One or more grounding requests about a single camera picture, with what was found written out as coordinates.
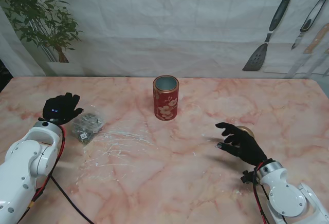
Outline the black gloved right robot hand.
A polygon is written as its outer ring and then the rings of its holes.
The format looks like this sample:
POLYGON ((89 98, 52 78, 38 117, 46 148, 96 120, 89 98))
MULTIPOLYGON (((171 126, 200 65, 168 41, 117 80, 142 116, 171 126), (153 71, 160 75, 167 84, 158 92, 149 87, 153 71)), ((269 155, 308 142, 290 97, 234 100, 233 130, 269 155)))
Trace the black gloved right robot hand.
POLYGON ((253 166, 258 166, 268 159, 254 137, 246 131, 226 122, 220 122, 215 126, 224 129, 222 136, 226 137, 223 142, 217 144, 217 148, 239 157, 242 161, 253 166))

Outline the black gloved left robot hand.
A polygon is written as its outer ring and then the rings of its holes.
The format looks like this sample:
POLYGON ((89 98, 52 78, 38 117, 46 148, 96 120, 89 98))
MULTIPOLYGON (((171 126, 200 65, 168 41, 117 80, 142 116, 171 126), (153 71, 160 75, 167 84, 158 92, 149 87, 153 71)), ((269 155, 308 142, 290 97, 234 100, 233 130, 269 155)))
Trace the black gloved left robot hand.
POLYGON ((39 121, 47 121, 57 126, 64 125, 83 113, 84 109, 77 108, 80 96, 67 92, 65 95, 59 95, 46 101, 42 117, 39 121))

